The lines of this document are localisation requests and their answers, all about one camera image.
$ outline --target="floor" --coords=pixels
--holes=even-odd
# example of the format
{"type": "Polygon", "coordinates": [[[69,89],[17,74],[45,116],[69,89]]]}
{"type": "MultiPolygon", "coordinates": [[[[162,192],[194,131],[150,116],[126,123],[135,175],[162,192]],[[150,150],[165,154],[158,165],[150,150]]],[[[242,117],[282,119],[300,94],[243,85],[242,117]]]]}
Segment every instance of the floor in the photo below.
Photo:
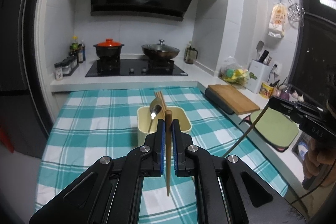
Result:
{"type": "Polygon", "coordinates": [[[18,152],[12,154],[0,143],[0,194],[16,217],[26,224],[35,210],[40,162],[40,159],[18,152]]]}

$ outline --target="teal checkered tablecloth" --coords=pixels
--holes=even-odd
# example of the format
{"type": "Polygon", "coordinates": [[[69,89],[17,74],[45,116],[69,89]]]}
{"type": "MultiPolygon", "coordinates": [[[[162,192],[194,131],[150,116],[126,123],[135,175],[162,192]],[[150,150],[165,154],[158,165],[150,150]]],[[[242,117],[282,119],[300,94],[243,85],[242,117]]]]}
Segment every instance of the teal checkered tablecloth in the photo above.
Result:
{"type": "MultiPolygon", "coordinates": [[[[88,90],[72,92],[59,113],[41,161],[36,210],[104,155],[125,156],[137,147],[137,109],[162,90],[168,106],[179,106],[192,123],[194,144],[222,156],[242,135],[197,88],[88,90]]],[[[287,183],[264,155],[244,139],[233,154],[284,195],[287,183]]],[[[194,185],[171,167],[170,196],[166,176],[145,178],[139,223],[197,223],[194,185]]]]}

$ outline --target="countertop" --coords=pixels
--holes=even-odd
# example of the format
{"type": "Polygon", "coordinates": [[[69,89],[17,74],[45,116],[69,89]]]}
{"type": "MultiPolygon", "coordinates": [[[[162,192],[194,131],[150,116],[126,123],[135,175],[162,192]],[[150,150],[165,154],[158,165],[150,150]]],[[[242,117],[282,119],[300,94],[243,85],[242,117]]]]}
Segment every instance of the countertop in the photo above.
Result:
{"type": "MultiPolygon", "coordinates": [[[[135,55],[122,55],[121,58],[134,59],[139,58],[135,55]]],[[[196,86],[202,92],[205,91],[208,85],[221,84],[227,85],[226,82],[216,76],[212,76],[197,67],[183,62],[181,58],[175,58],[175,64],[184,70],[188,75],[178,76],[111,76],[111,77],[85,77],[86,73],[97,59],[96,56],[87,56],[87,60],[80,64],[72,76],[64,77],[62,80],[53,80],[50,84],[52,92],[71,92],[77,90],[96,90],[96,89],[134,89],[134,88],[150,88],[159,86],[196,86]]],[[[264,108],[267,99],[264,99],[259,94],[254,94],[248,89],[239,90],[246,97],[256,103],[260,108],[264,108]]],[[[248,114],[237,116],[236,114],[228,115],[231,121],[238,126],[243,132],[247,130],[246,123],[240,123],[241,119],[248,114]]],[[[250,140],[259,148],[259,150],[272,162],[272,164],[279,170],[289,185],[295,192],[301,196],[306,193],[302,187],[304,179],[302,171],[302,163],[292,152],[300,133],[295,138],[291,146],[282,153],[273,149],[269,144],[255,132],[251,131],[248,134],[250,140]]]]}

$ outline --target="dark window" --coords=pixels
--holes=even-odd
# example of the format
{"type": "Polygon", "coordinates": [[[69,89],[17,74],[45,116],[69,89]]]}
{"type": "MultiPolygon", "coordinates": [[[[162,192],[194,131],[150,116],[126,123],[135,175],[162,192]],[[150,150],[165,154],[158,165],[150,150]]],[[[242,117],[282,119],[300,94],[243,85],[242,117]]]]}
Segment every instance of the dark window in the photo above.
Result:
{"type": "Polygon", "coordinates": [[[301,0],[300,29],[291,84],[325,106],[327,70],[336,65],[336,0],[301,0]]]}

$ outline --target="pot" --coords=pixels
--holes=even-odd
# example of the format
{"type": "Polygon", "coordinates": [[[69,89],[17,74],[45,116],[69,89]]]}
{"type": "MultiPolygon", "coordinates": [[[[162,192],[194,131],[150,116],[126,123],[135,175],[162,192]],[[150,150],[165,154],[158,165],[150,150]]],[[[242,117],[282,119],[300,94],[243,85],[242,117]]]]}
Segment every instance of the pot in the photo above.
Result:
{"type": "Polygon", "coordinates": [[[121,48],[124,44],[113,41],[108,38],[106,41],[93,45],[96,48],[96,53],[99,58],[101,57],[117,57],[120,56],[121,48]]]}
{"type": "Polygon", "coordinates": [[[180,50],[178,48],[164,45],[164,40],[159,39],[158,44],[142,45],[143,53],[152,60],[171,60],[175,58],[180,50]]]}

